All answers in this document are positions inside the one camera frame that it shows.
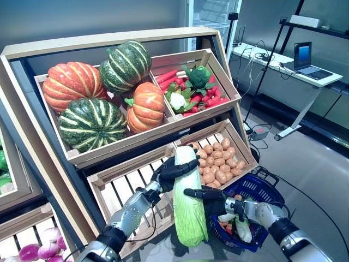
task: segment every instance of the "laptop screen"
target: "laptop screen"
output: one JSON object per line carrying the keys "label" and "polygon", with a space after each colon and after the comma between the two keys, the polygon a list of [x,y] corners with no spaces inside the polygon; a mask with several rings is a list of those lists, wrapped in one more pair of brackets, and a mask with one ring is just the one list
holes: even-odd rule
{"label": "laptop screen", "polygon": [[294,44],[294,69],[311,65],[311,42]]}

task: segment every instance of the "gray wall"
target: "gray wall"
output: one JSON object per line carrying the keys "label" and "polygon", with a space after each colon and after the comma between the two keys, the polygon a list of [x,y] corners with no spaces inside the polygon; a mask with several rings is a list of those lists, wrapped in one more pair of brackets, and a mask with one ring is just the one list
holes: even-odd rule
{"label": "gray wall", "polygon": [[[282,16],[290,19],[297,9],[298,0],[246,0],[243,1],[239,14],[239,26],[246,25],[243,42],[255,45],[264,40],[271,50]],[[324,19],[332,29],[345,31],[348,28],[347,0],[305,0],[300,15]],[[276,51],[279,51],[288,28],[284,28]],[[349,81],[349,44],[348,40],[295,28],[288,41],[284,55],[293,57],[293,44],[312,42],[312,64],[343,75],[343,82]],[[338,97],[337,93],[324,88],[310,111],[323,116]],[[342,97],[328,114],[327,119],[345,128],[349,128],[348,98]]]}
{"label": "gray wall", "polygon": [[[5,45],[77,35],[184,26],[184,1],[2,0],[0,50]],[[148,45],[152,55],[179,51],[179,41]],[[68,61],[99,64],[105,48],[31,58],[36,74]]]}

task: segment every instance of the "pumpkin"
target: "pumpkin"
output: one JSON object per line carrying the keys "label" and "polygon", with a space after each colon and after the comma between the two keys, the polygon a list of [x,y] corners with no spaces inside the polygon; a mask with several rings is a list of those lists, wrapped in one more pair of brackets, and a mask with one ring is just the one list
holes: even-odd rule
{"label": "pumpkin", "polygon": [[150,72],[152,58],[137,41],[128,41],[114,50],[107,49],[108,60],[99,67],[101,80],[112,93],[133,89]]}
{"label": "pumpkin", "polygon": [[132,99],[125,99],[127,123],[134,133],[141,133],[161,125],[164,116],[164,95],[150,82],[137,86]]}
{"label": "pumpkin", "polygon": [[83,153],[124,138],[127,122],[112,103],[82,98],[61,113],[59,132],[64,142]]}
{"label": "pumpkin", "polygon": [[99,71],[90,64],[68,62],[49,69],[43,83],[44,98],[55,112],[64,111],[68,104],[80,98],[107,99]]}

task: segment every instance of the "laptop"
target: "laptop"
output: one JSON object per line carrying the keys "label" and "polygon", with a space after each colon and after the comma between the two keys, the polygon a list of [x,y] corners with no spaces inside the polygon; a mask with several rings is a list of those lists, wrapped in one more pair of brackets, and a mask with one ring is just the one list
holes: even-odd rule
{"label": "laptop", "polygon": [[311,65],[311,42],[294,44],[293,71],[315,80],[333,75],[331,72]]}

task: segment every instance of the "green striped pumpkin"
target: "green striped pumpkin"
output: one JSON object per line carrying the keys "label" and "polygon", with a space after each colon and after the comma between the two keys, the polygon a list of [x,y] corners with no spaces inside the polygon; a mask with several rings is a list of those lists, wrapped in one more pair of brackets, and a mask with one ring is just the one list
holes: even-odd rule
{"label": "green striped pumpkin", "polygon": [[118,141],[126,136],[126,131],[125,116],[102,99],[72,101],[59,116],[63,141],[80,153]]}
{"label": "green striped pumpkin", "polygon": [[107,49],[108,60],[103,61],[99,73],[104,86],[112,93],[131,90],[150,72],[152,58],[137,41],[128,41],[114,50]]}

